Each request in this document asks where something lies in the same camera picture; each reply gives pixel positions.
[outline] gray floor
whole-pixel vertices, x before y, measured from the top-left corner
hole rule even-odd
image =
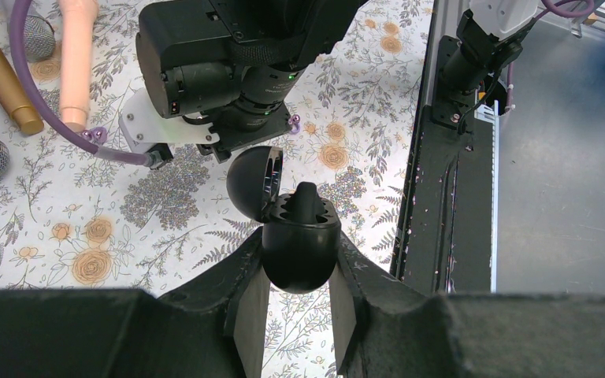
[[[605,39],[540,22],[501,128],[499,292],[605,294]]]

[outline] floral pattern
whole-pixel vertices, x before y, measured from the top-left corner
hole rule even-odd
[[[102,2],[94,29],[90,127],[127,150],[120,109],[143,87],[135,55],[148,0]],[[52,0],[34,6],[61,38]],[[282,192],[316,183],[343,230],[388,269],[416,112],[432,0],[371,0],[346,37],[321,55],[287,97],[301,132],[267,143],[284,150]],[[0,46],[8,56],[0,8]],[[58,112],[61,44],[30,65]],[[12,167],[0,179],[0,288],[141,287],[161,295],[228,256],[258,226],[225,189],[229,163],[174,146],[159,171],[89,156],[46,127],[19,133],[0,107],[0,140]],[[263,376],[335,377],[328,286],[307,295],[270,293]]]

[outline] black spherical object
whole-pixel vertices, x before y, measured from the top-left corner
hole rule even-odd
[[[280,148],[259,146],[242,152],[231,164],[226,176],[228,196],[246,217],[265,221],[266,208],[280,191],[283,159]]]
[[[337,263],[341,224],[332,203],[319,198],[313,183],[282,195],[263,226],[262,261],[272,283],[292,294],[321,287]]]

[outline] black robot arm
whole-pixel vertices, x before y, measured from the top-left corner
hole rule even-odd
[[[344,38],[366,0],[176,0],[140,12],[135,48],[147,93],[163,118],[212,123],[231,151],[291,130],[284,98],[319,54]]]

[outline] pink microphone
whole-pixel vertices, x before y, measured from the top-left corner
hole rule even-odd
[[[59,0],[64,24],[61,49],[61,120],[74,132],[87,127],[91,49],[97,0]]]

